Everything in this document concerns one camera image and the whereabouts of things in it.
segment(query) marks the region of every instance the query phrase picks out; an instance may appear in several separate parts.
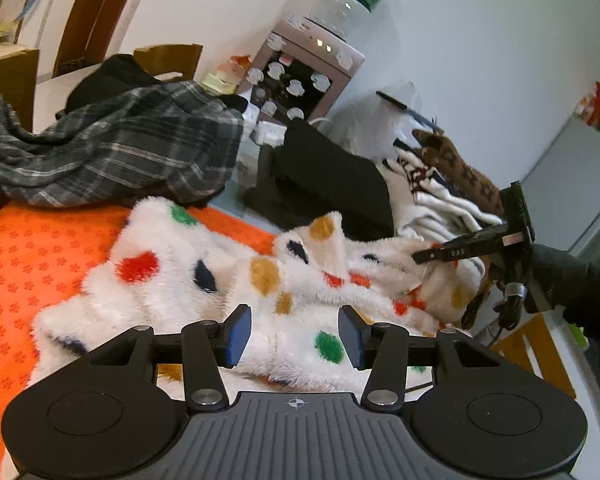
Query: crosshair logo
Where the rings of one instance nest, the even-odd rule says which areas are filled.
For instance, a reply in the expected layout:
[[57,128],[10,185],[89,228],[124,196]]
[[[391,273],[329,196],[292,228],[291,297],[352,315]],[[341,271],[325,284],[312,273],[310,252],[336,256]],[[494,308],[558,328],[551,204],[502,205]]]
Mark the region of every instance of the crosshair logo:
[[308,402],[304,402],[304,400],[294,397],[287,404],[297,410],[298,408],[302,408],[305,404],[308,404]]

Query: ribbed gray panel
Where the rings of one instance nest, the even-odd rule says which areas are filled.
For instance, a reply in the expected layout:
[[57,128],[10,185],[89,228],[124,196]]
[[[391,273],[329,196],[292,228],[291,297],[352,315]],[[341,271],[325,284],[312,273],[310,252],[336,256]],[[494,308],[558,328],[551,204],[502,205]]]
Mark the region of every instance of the ribbed gray panel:
[[121,480],[335,479],[475,480],[420,449],[399,417],[362,410],[350,394],[262,393],[194,416],[160,460]]

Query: green spot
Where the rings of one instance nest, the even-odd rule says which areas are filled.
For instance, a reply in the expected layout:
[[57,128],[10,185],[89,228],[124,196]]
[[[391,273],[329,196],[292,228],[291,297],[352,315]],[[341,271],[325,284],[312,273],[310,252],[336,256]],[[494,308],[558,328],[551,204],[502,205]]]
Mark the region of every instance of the green spot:
[[193,218],[187,210],[179,205],[171,206],[171,217],[176,221],[184,225],[197,225],[198,221]]
[[320,332],[315,337],[314,348],[320,352],[320,355],[332,363],[339,365],[344,359],[344,348],[340,340],[326,332]]

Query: wooden door frame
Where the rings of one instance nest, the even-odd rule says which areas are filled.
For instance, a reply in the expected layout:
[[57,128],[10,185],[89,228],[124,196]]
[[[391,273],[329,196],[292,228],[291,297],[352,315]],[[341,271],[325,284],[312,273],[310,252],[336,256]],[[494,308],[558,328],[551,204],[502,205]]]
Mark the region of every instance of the wooden door frame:
[[127,0],[75,0],[58,48],[54,76],[71,62],[104,60]]

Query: brown patterned fabric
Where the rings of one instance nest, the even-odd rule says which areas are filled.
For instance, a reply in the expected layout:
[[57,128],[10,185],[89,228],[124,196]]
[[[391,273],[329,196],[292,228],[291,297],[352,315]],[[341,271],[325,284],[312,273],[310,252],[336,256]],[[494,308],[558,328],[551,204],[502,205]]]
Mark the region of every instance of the brown patterned fabric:
[[415,150],[421,160],[428,166],[435,166],[458,194],[485,213],[504,217],[498,188],[488,177],[465,163],[448,137],[425,130],[414,130],[413,136],[422,146]]

